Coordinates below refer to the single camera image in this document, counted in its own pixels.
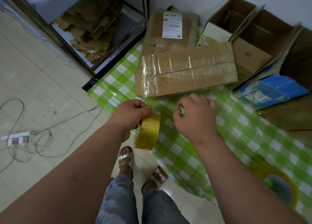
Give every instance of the green checkered tablecloth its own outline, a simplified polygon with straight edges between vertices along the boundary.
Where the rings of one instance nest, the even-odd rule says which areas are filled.
[[[172,112],[183,94],[139,98],[135,94],[134,72],[142,49],[141,40],[89,91],[97,103],[111,114],[123,101],[141,99],[161,113],[158,139],[152,154],[167,174],[183,189],[217,204],[209,178],[192,144],[177,132]],[[245,164],[256,153],[285,172],[298,188],[296,210],[303,214],[312,206],[312,150],[285,131],[258,116],[225,86],[200,91],[216,100],[217,130],[228,147]]]

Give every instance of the blue jeans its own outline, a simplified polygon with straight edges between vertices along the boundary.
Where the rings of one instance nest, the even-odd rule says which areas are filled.
[[[133,182],[118,175],[107,187],[95,224],[138,224]],[[142,224],[189,224],[177,205],[163,190],[149,189],[143,194]]]

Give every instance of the person's left hand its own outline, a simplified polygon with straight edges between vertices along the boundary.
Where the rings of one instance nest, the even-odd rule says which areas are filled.
[[[153,113],[151,106],[141,100],[132,99],[119,104],[107,123],[116,125],[122,130],[123,142],[130,137],[130,130],[136,129],[143,117]]]

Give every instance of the electrical cord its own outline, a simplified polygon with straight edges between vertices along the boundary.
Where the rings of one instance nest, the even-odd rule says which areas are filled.
[[[10,162],[4,169],[0,170],[0,173],[1,173],[2,171],[4,171],[6,168],[8,168],[8,167],[13,163],[14,160],[16,160],[16,161],[18,161],[18,162],[22,162],[22,163],[28,162],[28,161],[31,159],[31,155],[32,155],[32,154],[38,154],[38,155],[40,155],[40,156],[42,156],[42,157],[45,157],[45,158],[57,158],[57,157],[60,157],[60,156],[65,155],[65,154],[70,150],[70,148],[72,147],[72,145],[74,144],[74,142],[75,142],[82,134],[84,134],[86,131],[88,131],[88,129],[92,126],[93,122],[98,118],[98,116],[99,116],[100,113],[102,112],[102,108],[100,108],[99,105],[97,105],[96,107],[94,107],[94,108],[92,108],[92,109],[90,109],[90,110],[86,110],[86,111],[80,112],[79,114],[77,114],[77,115],[75,115],[75,116],[73,116],[73,117],[71,117],[71,118],[69,118],[69,119],[66,119],[66,120],[64,120],[64,121],[62,121],[62,122],[59,122],[59,123],[57,123],[57,124],[55,124],[55,125],[53,125],[53,126],[51,126],[51,127],[49,127],[49,128],[46,128],[46,129],[43,129],[43,130],[39,130],[39,131],[34,132],[34,133],[31,135],[31,140],[30,140],[30,144],[33,145],[34,148],[35,148],[35,152],[33,152],[33,151],[29,148],[29,143],[25,143],[24,145],[13,144],[13,145],[11,145],[11,146],[9,146],[9,144],[8,144],[8,140],[9,140],[10,135],[12,134],[13,129],[15,128],[16,124],[18,123],[18,121],[20,120],[21,116],[22,116],[22,115],[24,114],[24,112],[25,112],[25,105],[24,105],[24,102],[23,102],[22,100],[20,100],[19,98],[13,98],[13,99],[9,99],[9,100],[5,101],[5,102],[1,105],[0,111],[2,110],[2,108],[3,108],[4,105],[6,105],[8,102],[13,101],[13,100],[18,100],[18,101],[20,101],[20,103],[22,104],[22,111],[21,111],[21,113],[20,113],[18,119],[17,119],[16,122],[14,123],[14,125],[13,125],[12,129],[10,130],[9,135],[8,135],[8,137],[7,137],[7,139],[6,139],[6,146],[7,146],[7,147],[6,147],[6,148],[0,149],[0,151],[8,150],[10,156],[12,157],[11,162]],[[93,111],[93,110],[95,110],[95,109],[97,109],[97,108],[100,108],[100,112],[98,113],[98,115],[92,120],[91,124],[89,125],[89,127],[88,127],[87,129],[85,129],[84,131],[80,132],[80,133],[76,136],[76,138],[72,141],[72,143],[70,144],[70,146],[68,147],[68,149],[67,149],[65,152],[63,152],[62,154],[57,155],[57,156],[46,156],[46,155],[42,155],[42,154],[41,154],[41,152],[44,151],[44,150],[46,150],[46,149],[49,147],[49,145],[52,143],[53,134],[52,134],[52,132],[50,131],[50,129],[52,129],[52,128],[54,128],[54,127],[56,127],[56,126],[58,126],[58,125],[60,125],[60,124],[62,124],[62,123],[64,123],[64,122],[66,122],[66,121],[69,121],[69,120],[71,120],[71,119],[74,119],[75,117],[77,117],[77,116],[79,116],[79,115],[81,115],[81,114],[83,114],[83,113],[91,112],[91,111]],[[45,135],[48,135],[48,138],[47,138],[45,144],[44,144],[44,145],[38,145],[39,141],[40,141]],[[18,158],[16,157],[16,156],[17,156],[17,151],[18,151],[19,149],[22,150],[22,151],[26,154],[26,157],[27,157],[26,160],[20,160],[20,159],[18,159]]]
[[[7,10],[7,11],[18,21],[18,23],[19,23],[19,25],[20,25],[20,27],[21,27],[22,30],[24,30],[26,33],[28,33],[30,36],[32,36],[32,37],[34,37],[34,38],[40,39],[40,40],[42,40],[42,41],[45,41],[45,40],[43,40],[43,39],[41,39],[41,38],[39,38],[39,37],[37,37],[37,36],[34,36],[34,35],[30,34],[29,32],[27,32],[27,31],[24,29],[24,27],[22,26],[21,21],[19,20],[19,18],[17,17],[17,15],[16,15],[14,12],[12,12],[12,11],[6,9],[5,7],[3,7],[3,8],[4,8],[5,10]],[[55,55],[53,45],[52,45],[52,44],[50,44],[50,45],[52,46],[52,54],[54,55],[54,57],[55,57],[60,63],[64,64],[65,66],[74,68],[75,71],[78,70],[76,67],[73,67],[73,66],[71,66],[71,65],[68,65],[68,64],[65,64],[64,62],[62,62],[62,61]]]

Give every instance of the person's left arm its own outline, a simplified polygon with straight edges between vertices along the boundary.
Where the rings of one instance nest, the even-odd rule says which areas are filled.
[[[153,110],[121,103],[79,148],[0,214],[0,223],[94,223],[121,143]]]

